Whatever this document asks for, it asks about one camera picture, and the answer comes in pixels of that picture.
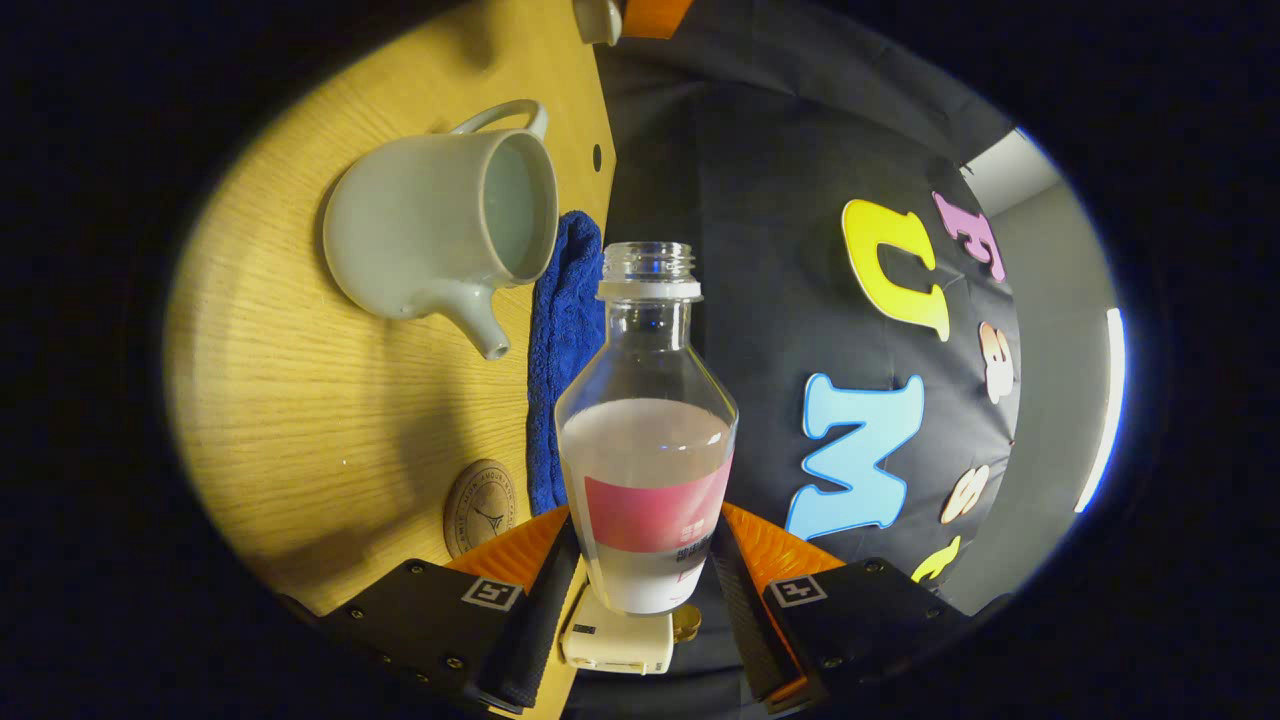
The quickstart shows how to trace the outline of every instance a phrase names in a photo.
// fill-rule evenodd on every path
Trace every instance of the bottle label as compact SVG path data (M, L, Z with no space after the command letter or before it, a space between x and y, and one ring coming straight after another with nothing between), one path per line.
M584 487L595 542L625 552L676 552L684 561L681 551L716 529L732 461L730 456L704 478L664 488L628 488L588 475Z

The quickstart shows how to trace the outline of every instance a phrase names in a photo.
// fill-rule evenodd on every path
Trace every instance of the wood grain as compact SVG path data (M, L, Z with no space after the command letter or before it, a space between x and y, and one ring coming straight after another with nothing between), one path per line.
M225 539L316 614L407 557L447 562L444 500L477 459L512 471L529 518L531 286L494 297L512 347L489 363L444 318L390 322L356 307L329 275L319 232L328 192L360 156L517 97L550 113L561 211L585 210L603 228L614 151L572 4L495 0L404 33L288 108L191 229L165 320L174 434ZM556 682L548 694L567 693L572 674Z

